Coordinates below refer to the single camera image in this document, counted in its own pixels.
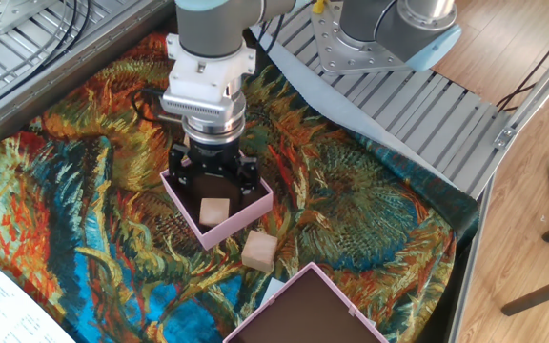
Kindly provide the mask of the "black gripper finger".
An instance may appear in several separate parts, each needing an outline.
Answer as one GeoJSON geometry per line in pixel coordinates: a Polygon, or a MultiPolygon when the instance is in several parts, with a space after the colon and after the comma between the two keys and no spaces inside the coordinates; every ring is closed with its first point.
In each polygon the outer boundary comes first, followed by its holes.
{"type": "Polygon", "coordinates": [[[183,165],[184,159],[189,158],[190,149],[185,145],[173,144],[169,151],[169,176],[179,184],[188,187],[191,178],[187,168],[183,165]]]}
{"type": "Polygon", "coordinates": [[[237,177],[241,193],[248,195],[255,191],[259,183],[258,159],[250,156],[240,156],[237,159],[237,177]]]}

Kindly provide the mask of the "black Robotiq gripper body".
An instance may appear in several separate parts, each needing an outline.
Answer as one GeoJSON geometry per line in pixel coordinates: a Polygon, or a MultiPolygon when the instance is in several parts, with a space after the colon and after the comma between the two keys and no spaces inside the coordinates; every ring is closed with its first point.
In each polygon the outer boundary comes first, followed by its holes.
{"type": "Polygon", "coordinates": [[[238,169],[239,140],[225,144],[204,144],[190,140],[188,157],[206,172],[235,172],[238,169]]]}

